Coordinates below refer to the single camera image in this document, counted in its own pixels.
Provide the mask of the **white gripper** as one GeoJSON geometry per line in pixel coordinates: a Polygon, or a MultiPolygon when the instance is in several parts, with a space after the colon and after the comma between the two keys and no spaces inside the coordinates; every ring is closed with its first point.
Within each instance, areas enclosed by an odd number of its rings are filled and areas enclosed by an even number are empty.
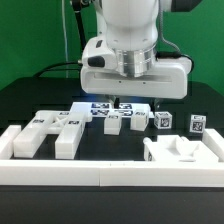
{"type": "MultiPolygon", "coordinates": [[[[153,63],[137,61],[128,64],[129,57],[141,58],[147,51],[113,51],[103,38],[92,38],[83,51],[81,86],[86,93],[153,97],[150,107],[155,112],[159,98],[182,99],[187,94],[187,77],[193,62],[185,55],[163,53],[152,57],[153,63]]],[[[114,108],[119,109],[120,97],[115,96],[114,108]]]]}

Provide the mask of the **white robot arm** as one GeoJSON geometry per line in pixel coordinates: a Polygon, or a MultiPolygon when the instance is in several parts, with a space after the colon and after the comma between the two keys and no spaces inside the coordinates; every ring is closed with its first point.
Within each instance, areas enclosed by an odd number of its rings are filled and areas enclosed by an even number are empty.
{"type": "Polygon", "coordinates": [[[190,12],[202,0],[94,0],[98,35],[82,54],[87,93],[182,99],[193,62],[179,50],[159,52],[163,14],[190,12]]]}

